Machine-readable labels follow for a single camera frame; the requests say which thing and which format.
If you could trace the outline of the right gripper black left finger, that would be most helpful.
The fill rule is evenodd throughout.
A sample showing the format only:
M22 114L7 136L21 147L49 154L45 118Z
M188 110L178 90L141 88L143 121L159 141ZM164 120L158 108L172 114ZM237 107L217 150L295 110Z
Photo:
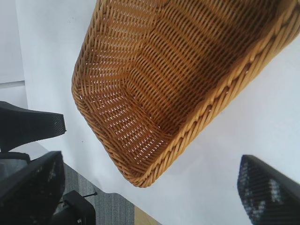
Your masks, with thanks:
M47 225L65 190L63 156L51 151L0 183L2 225Z

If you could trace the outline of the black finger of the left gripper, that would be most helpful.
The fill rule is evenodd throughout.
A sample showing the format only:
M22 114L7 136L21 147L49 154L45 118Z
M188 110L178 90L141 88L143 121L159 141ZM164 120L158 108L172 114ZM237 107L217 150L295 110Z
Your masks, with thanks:
M20 152L7 152L0 154L1 159L16 159L16 160L24 160L26 162L30 162L30 156L26 153Z
M53 112L24 109L0 102L0 151L57 137L66 132L64 116Z

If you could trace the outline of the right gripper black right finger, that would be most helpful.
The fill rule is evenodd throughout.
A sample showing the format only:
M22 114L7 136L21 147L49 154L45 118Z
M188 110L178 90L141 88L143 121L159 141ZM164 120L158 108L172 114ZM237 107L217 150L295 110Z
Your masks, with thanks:
M241 157L237 190L252 224L300 223L300 184L259 158Z

